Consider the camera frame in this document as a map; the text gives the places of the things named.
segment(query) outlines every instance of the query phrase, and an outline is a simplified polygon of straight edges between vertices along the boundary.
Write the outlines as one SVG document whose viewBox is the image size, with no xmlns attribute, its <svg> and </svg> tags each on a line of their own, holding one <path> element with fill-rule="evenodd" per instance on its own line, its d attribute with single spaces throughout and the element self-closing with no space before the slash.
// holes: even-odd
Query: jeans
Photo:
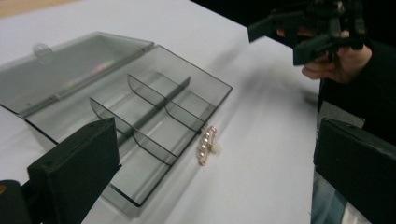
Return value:
<svg viewBox="0 0 396 224">
<path fill-rule="evenodd" d="M 340 224 L 346 205 L 347 200 L 315 172 L 311 224 Z"/>
</svg>

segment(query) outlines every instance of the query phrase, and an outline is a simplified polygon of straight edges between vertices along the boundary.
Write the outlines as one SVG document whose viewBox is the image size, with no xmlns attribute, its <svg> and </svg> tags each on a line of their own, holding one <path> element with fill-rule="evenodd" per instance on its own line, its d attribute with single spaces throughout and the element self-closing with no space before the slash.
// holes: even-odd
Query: white table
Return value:
<svg viewBox="0 0 396 224">
<path fill-rule="evenodd" d="M 233 91 L 209 122 L 223 150 L 207 166 L 193 145 L 140 217 L 99 198 L 84 223 L 309 223 L 318 82 L 292 66 L 291 49 L 249 44 L 245 27 L 187 0 L 83 0 L 0 20 L 0 64 L 95 31 L 153 41 Z M 44 152 L 0 108 L 0 179 L 26 182 Z"/>
</svg>

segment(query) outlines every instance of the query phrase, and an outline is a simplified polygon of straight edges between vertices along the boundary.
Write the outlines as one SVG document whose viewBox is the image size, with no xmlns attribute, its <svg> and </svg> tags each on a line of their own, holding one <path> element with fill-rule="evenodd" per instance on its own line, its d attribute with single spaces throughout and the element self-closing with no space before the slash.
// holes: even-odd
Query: dark background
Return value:
<svg viewBox="0 0 396 224">
<path fill-rule="evenodd" d="M 244 26 L 264 19 L 272 8 L 299 1 L 292 0 L 191 0 Z M 396 47 L 396 8 L 393 1 L 362 0 L 368 37 Z"/>
</svg>

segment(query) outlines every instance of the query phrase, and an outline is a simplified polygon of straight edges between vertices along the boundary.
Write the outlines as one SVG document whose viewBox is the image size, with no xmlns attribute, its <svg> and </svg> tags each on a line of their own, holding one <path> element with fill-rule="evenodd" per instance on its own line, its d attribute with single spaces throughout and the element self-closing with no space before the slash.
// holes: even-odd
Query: hand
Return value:
<svg viewBox="0 0 396 224">
<path fill-rule="evenodd" d="M 277 34 L 284 36 L 282 30 Z M 314 31 L 299 29 L 298 35 L 315 36 Z M 348 37 L 348 32 L 343 32 L 342 37 Z M 362 49 L 354 50 L 351 47 L 340 48 L 329 63 L 328 55 L 315 59 L 305 64 L 302 73 L 311 79 L 329 78 L 338 83 L 347 84 L 357 77 L 364 66 L 370 61 L 372 51 L 363 46 Z"/>
</svg>

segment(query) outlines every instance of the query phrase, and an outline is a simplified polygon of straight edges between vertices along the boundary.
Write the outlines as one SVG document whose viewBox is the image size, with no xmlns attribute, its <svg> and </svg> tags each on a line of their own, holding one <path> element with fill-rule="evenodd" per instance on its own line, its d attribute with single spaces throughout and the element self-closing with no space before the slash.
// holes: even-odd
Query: transparent lid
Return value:
<svg viewBox="0 0 396 224">
<path fill-rule="evenodd" d="M 64 45 L 34 47 L 34 54 L 0 68 L 0 105 L 26 117 L 105 76 L 152 42 L 93 33 Z"/>
</svg>

